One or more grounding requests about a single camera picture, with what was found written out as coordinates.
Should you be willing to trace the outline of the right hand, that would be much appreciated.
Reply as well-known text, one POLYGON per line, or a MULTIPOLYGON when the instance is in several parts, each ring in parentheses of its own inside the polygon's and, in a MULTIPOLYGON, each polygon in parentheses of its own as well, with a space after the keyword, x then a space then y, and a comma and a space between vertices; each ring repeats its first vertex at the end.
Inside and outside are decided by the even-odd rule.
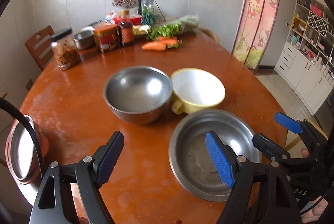
POLYGON ((328 205, 328 202, 321 196, 312 201, 312 203, 313 205, 307 209, 307 212, 302 214, 302 223, 311 223, 317 221, 328 205))

